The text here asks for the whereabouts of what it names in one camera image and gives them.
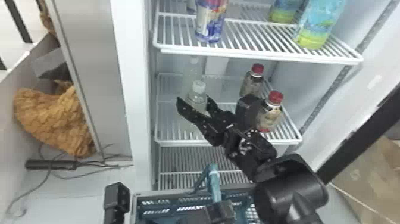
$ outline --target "open refrigerator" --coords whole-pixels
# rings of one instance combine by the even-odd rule
[[[283,119],[264,137],[316,171],[400,83],[398,2],[348,1],[316,51],[292,41],[295,25],[268,21],[273,1],[230,1],[215,44],[196,40],[185,0],[48,5],[97,149],[117,144],[132,155],[135,191],[161,191],[190,188],[209,163],[222,184],[249,182],[222,148],[180,127],[175,100],[190,55],[201,56],[206,93],[230,111],[245,73],[263,64],[262,94],[285,96]]]

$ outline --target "wire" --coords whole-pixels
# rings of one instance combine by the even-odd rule
[[[104,169],[101,169],[101,170],[95,170],[95,171],[92,171],[92,172],[89,172],[89,173],[84,173],[84,174],[76,175],[76,176],[60,176],[60,175],[59,175],[58,173],[56,173],[56,172],[51,172],[51,174],[52,174],[54,177],[58,178],[58,179],[62,179],[62,180],[71,180],[71,179],[75,179],[75,178],[82,178],[82,177],[84,177],[84,176],[93,175],[93,174],[95,174],[95,173],[102,173],[102,172],[105,172],[105,171],[108,171],[108,170],[115,170],[115,169],[130,167],[130,166],[133,166],[133,165],[107,167],[107,168],[104,168]]]
[[[19,214],[19,215],[16,215],[16,216],[13,215],[13,214],[11,214],[10,210],[11,210],[11,208],[13,207],[13,205],[14,205],[17,201],[19,201],[19,200],[21,200],[23,197],[25,197],[25,196],[31,194],[32,192],[34,192],[35,190],[37,190],[37,189],[39,189],[41,186],[43,186],[43,184],[45,184],[45,182],[46,182],[46,181],[49,179],[49,177],[50,177],[50,173],[51,173],[51,164],[52,164],[52,162],[53,162],[54,160],[56,160],[58,157],[61,157],[62,155],[64,155],[65,153],[66,153],[66,152],[63,152],[63,153],[61,153],[61,154],[56,155],[56,156],[49,162],[49,168],[47,169],[46,177],[41,181],[41,183],[40,183],[38,186],[36,186],[36,187],[34,187],[34,188],[28,190],[28,191],[25,192],[24,194],[21,194],[20,196],[18,196],[17,198],[13,199],[13,200],[9,203],[9,205],[8,205],[6,211],[5,211],[6,216],[11,217],[11,218],[16,218],[16,217],[22,217],[22,216],[24,216],[24,215],[26,214],[27,209],[23,209],[23,210],[22,210],[22,214]]]
[[[109,146],[112,146],[112,145],[113,145],[113,144],[106,145],[105,147],[103,147],[103,149],[105,149],[105,148],[107,148],[107,147],[109,147]],[[45,160],[45,158],[44,158],[44,156],[43,156],[43,153],[42,153],[42,146],[43,146],[43,145],[41,145],[41,146],[38,148],[38,152],[39,152],[40,158],[41,158],[42,160]],[[23,197],[25,197],[25,196],[31,194],[32,192],[36,191],[36,190],[39,189],[41,186],[43,186],[43,185],[46,183],[46,181],[49,179],[50,175],[53,175],[54,177],[56,177],[56,178],[58,178],[58,179],[62,179],[62,180],[71,180],[71,179],[75,179],[75,178],[82,178],[82,177],[84,177],[84,176],[89,176],[89,175],[92,175],[92,174],[95,174],[95,173],[106,172],[106,171],[108,171],[108,170],[114,170],[114,169],[120,169],[120,168],[125,168],[125,167],[133,166],[133,165],[119,166],[119,165],[109,165],[109,164],[105,164],[105,161],[106,161],[107,159],[110,159],[110,158],[131,158],[131,156],[123,156],[123,155],[121,155],[121,154],[109,154],[109,155],[110,155],[109,157],[102,157],[102,158],[104,159],[103,161],[86,161],[86,162],[79,162],[79,161],[77,161],[77,158],[75,158],[75,160],[78,162],[78,166],[95,166],[95,167],[103,167],[104,169],[95,170],[95,171],[92,171],[92,172],[89,172],[89,173],[84,173],[84,174],[77,175],[77,176],[60,176],[59,174],[57,174],[57,173],[55,173],[54,171],[52,171],[52,167],[51,167],[51,166],[52,166],[52,163],[53,163],[56,159],[58,159],[59,157],[62,157],[62,156],[64,156],[64,155],[66,155],[66,152],[62,152],[62,153],[56,155],[53,159],[50,160],[50,162],[49,162],[49,167],[48,167],[48,169],[47,169],[46,176],[45,176],[45,178],[41,181],[41,183],[40,183],[38,186],[36,186],[36,187],[34,187],[34,188],[28,190],[28,191],[25,192],[24,194],[21,194],[20,196],[18,196],[17,198],[13,199],[13,200],[9,203],[9,205],[8,205],[8,207],[7,207],[7,209],[6,209],[6,212],[5,212],[5,214],[6,214],[7,217],[10,217],[10,218],[18,218],[18,217],[24,216],[24,215],[26,214],[26,212],[27,212],[27,209],[22,209],[22,213],[19,214],[19,215],[11,214],[10,211],[11,211],[13,205],[14,205],[16,202],[18,202],[19,200],[21,200]]]
[[[113,144],[108,144],[105,147],[103,147],[103,149],[106,149],[107,147],[112,146]],[[38,149],[39,151],[39,156],[41,157],[42,160],[45,160],[43,153],[42,153],[42,147],[40,147]],[[131,156],[125,156],[125,155],[121,155],[121,154],[108,154],[110,155],[109,157],[105,157],[106,160],[111,159],[111,158],[131,158]],[[89,173],[84,173],[81,175],[77,175],[77,176],[60,176],[57,172],[50,170],[50,174],[52,176],[54,176],[55,178],[58,179],[62,179],[62,180],[70,180],[70,179],[75,179],[75,178],[82,178],[84,176],[89,176],[89,175],[93,175],[96,173],[101,173],[101,172],[106,172],[108,170],[114,170],[114,169],[120,169],[120,168],[125,168],[125,167],[130,167],[133,165],[126,165],[126,166],[119,166],[119,165],[109,165],[109,164],[105,164],[103,161],[77,161],[78,162],[78,167],[82,167],[82,166],[94,166],[94,167],[101,167],[104,169],[101,170],[95,170]]]

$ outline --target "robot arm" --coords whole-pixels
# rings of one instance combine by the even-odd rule
[[[327,203],[324,184],[299,155],[277,158],[276,149],[254,128],[261,103],[262,99],[247,95],[237,102],[233,114],[219,109],[209,97],[209,117],[179,97],[176,107],[211,145],[224,147],[226,157],[255,183],[254,204],[262,221],[322,223],[315,210]]]

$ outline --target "plastic bottle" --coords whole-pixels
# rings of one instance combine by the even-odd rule
[[[346,0],[309,0],[294,35],[294,41],[310,50],[320,49],[328,40]]]
[[[196,13],[196,0],[187,0],[186,11],[190,15],[194,15]]]
[[[221,39],[228,0],[196,0],[195,36],[201,42],[216,43]]]
[[[193,82],[201,80],[201,68],[199,64],[199,57],[191,56],[189,62],[183,70],[182,90],[180,95],[184,99],[189,91],[192,89]]]
[[[240,97],[244,97],[247,94],[253,94],[256,97],[261,96],[261,85],[263,84],[264,66],[262,64],[253,64],[251,71],[248,71],[243,80],[242,87],[240,89]]]
[[[207,106],[207,95],[204,93],[205,91],[205,82],[196,80],[193,82],[192,90],[187,94],[185,101],[191,105],[196,111],[207,114],[206,106]],[[197,130],[197,127],[189,123],[185,120],[181,124],[183,130],[187,133],[191,133]]]
[[[271,91],[268,99],[264,101],[257,115],[256,127],[260,132],[270,132],[279,122],[282,114],[283,94],[279,91]]]
[[[270,11],[270,21],[275,23],[293,23],[302,2],[303,0],[276,0]]]

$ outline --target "brown fabric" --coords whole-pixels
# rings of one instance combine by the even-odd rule
[[[70,81],[54,80],[57,83],[57,88],[55,89],[54,95],[61,95],[67,91],[73,84]]]
[[[54,25],[53,21],[50,18],[49,11],[47,9],[45,0],[40,0],[40,6],[42,7],[42,11],[40,12],[40,19],[42,20],[43,25],[49,33],[51,33],[53,36],[57,37],[55,30],[54,30]]]
[[[26,131],[52,147],[76,157],[94,153],[74,86],[62,95],[20,89],[14,98],[14,114]]]

